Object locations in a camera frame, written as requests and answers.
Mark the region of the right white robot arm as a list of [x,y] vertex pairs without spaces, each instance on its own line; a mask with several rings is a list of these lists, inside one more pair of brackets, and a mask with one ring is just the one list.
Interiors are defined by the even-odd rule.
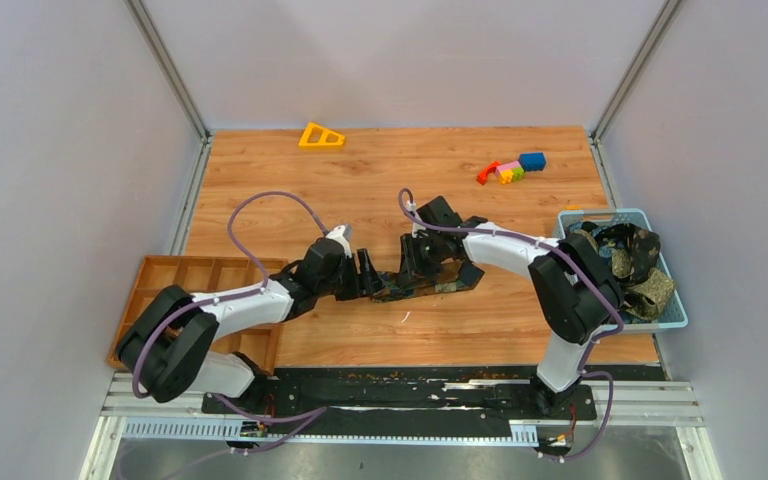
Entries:
[[456,251],[477,264],[492,265],[530,279],[551,335],[537,367],[531,403],[544,417],[556,417],[571,403],[570,390],[585,376],[594,345],[624,329],[623,290],[581,234],[563,239],[524,234],[482,217],[457,221],[448,211],[422,218],[412,192],[403,188],[398,202],[417,233],[441,233]]

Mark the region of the blue green brown tie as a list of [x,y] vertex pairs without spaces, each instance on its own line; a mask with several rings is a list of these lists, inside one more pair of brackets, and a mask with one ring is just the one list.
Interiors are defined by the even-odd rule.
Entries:
[[434,278],[401,272],[380,272],[383,289],[371,300],[388,303],[438,294],[470,291],[476,288],[485,272],[468,260],[452,260],[442,264],[441,272]]

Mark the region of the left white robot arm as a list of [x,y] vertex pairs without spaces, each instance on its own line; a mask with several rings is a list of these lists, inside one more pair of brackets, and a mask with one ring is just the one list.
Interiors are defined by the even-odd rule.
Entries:
[[320,238],[265,283],[208,293],[163,288],[122,335],[115,355],[137,379],[140,398],[166,403],[188,391],[219,393],[253,413],[265,403],[266,386],[255,379],[253,362],[213,351],[215,341],[295,319],[323,297],[347,301],[383,289],[366,250],[349,255],[340,242]]

